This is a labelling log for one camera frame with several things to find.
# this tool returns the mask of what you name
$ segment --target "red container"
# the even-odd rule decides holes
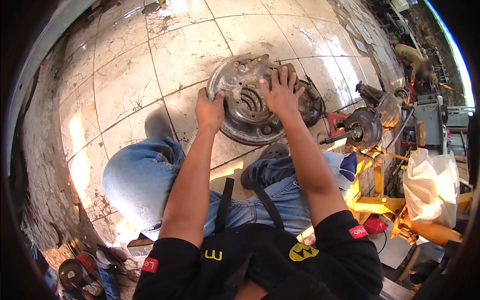
[[[368,218],[363,226],[369,233],[379,234],[388,228],[388,224],[379,218]]]

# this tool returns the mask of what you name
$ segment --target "white floor tile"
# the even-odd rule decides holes
[[[197,135],[198,124],[195,116],[195,105],[197,103],[198,90],[205,86],[206,82],[199,83],[165,97],[165,103],[173,123],[173,128],[177,133],[185,154],[190,150]],[[253,149],[255,149],[255,147],[234,142],[219,132],[215,136],[210,164],[211,168]]]
[[[247,200],[255,195],[253,191],[242,187],[240,176],[245,168],[260,158],[267,147],[263,146],[210,171],[210,189],[222,194],[226,178],[233,178],[235,183],[233,184],[232,199]]]
[[[216,18],[240,14],[268,14],[260,0],[206,0],[206,2]]]
[[[310,18],[273,14],[297,57],[332,56],[324,38]]]
[[[93,75],[95,38],[89,39],[63,63],[57,88],[60,103]]]
[[[134,228],[119,212],[102,217],[92,222],[102,241],[108,247],[120,247],[138,238],[140,229]]]
[[[326,0],[297,0],[297,2],[309,17],[338,23],[332,6]]]
[[[121,0],[121,2],[121,5],[115,5],[101,14],[98,32],[101,32],[119,19],[142,15],[144,0]]]
[[[363,71],[363,75],[365,75],[365,79],[367,80],[367,84],[373,86],[376,89],[381,90],[382,86],[380,85],[380,81],[378,80],[377,71],[372,64],[372,61],[369,57],[358,57],[357,58],[360,67]]]
[[[363,83],[367,82],[365,75],[360,67],[356,57],[335,57],[335,60],[347,82],[348,91],[352,99],[359,97],[359,93],[355,91],[355,87],[361,80]]]
[[[307,17],[307,13],[294,0],[261,0],[270,13]]]
[[[108,163],[102,137],[88,143],[87,147],[69,161],[70,175],[90,221],[95,221],[115,211],[102,187],[103,170]]]
[[[233,55],[269,54],[271,60],[296,58],[271,15],[246,15],[216,20]]]
[[[139,14],[117,20],[98,32],[95,46],[95,70],[147,40],[145,16]]]
[[[326,44],[334,56],[354,56],[355,53],[343,34],[343,27],[336,23],[323,20],[313,19],[312,21],[322,33]]]
[[[165,109],[163,101],[159,100],[135,112],[102,133],[109,158],[112,158],[120,149],[146,139],[145,119],[148,113],[154,109]]]
[[[69,58],[78,48],[82,47],[89,39],[97,34],[98,21],[100,21],[100,16],[96,17],[87,27],[68,36],[65,59]]]
[[[230,56],[215,21],[192,24],[150,40],[163,95],[208,79]]]
[[[204,0],[170,0],[167,8],[147,16],[149,38],[193,23],[212,20],[213,15]]]
[[[98,69],[94,81],[101,131],[162,97],[148,43]]]
[[[318,122],[315,125],[313,125],[308,129],[312,134],[313,139],[317,142],[317,144],[328,137],[328,127],[325,122],[326,122],[326,119],[321,118],[320,120],[318,120]],[[332,146],[332,144],[322,144],[322,145],[318,144],[318,145],[323,151],[328,150]]]
[[[348,45],[352,49],[353,56],[362,56],[361,53],[357,50],[357,45],[355,41],[353,40],[354,37],[350,37],[350,33],[342,27],[342,25],[338,25],[339,30],[342,32],[343,36],[345,37],[345,40],[347,40]]]
[[[93,77],[75,89],[60,105],[60,124],[67,160],[100,135],[95,110]]]
[[[300,59],[305,73],[322,95],[326,112],[334,112],[352,103],[347,83],[331,56]]]

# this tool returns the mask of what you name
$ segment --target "white plastic bag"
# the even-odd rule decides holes
[[[430,157],[427,149],[419,148],[408,160],[403,188],[412,221],[455,227],[460,180],[453,155]]]

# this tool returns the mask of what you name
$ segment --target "yellow logo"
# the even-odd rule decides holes
[[[219,251],[218,258],[215,257],[215,250],[212,250],[212,255],[211,256],[208,256],[207,253],[208,253],[208,250],[205,250],[205,258],[213,258],[217,261],[222,260],[222,252],[221,251]]]
[[[318,252],[319,251],[312,246],[297,243],[290,249],[289,257],[294,262],[301,262],[306,258],[316,256]]]

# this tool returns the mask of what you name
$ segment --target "red logo patch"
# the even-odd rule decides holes
[[[145,258],[145,262],[144,262],[144,266],[142,267],[142,271],[155,273],[157,267],[158,267],[158,259]]]
[[[361,238],[361,237],[364,237],[364,236],[368,235],[368,232],[365,230],[363,225],[355,226],[354,228],[350,229],[349,231],[350,231],[350,234],[355,239],[358,239],[358,238]]]

